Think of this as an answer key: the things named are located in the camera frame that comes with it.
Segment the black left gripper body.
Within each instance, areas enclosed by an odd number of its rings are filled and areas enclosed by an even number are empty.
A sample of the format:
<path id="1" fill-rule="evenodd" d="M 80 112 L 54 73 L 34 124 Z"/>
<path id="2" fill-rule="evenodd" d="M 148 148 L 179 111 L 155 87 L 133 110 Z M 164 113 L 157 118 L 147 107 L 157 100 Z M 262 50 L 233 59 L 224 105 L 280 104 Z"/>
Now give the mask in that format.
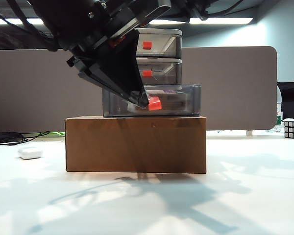
<path id="1" fill-rule="evenodd" d="M 95 65 L 101 70 L 110 67 L 110 71 L 138 73 L 136 28 L 144 23 L 138 18 L 80 18 L 66 29 L 66 50 L 72 53 L 69 67 L 84 71 Z"/>

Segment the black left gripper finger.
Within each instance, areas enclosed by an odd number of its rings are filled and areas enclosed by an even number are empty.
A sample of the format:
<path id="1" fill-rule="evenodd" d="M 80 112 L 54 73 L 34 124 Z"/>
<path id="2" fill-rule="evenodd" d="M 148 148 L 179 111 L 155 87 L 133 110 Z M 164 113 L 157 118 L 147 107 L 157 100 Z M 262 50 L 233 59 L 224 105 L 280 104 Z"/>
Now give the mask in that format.
<path id="1" fill-rule="evenodd" d="M 146 107 L 146 91 L 138 70 L 116 72 L 107 68 L 86 68 L 78 76 L 139 107 Z"/>
<path id="2" fill-rule="evenodd" d="M 108 78 L 107 89 L 119 97 L 139 106 L 146 107 L 149 100 L 139 73 L 136 60 L 138 31 L 131 31 L 110 42 L 110 51 L 100 62 L 100 69 Z"/>

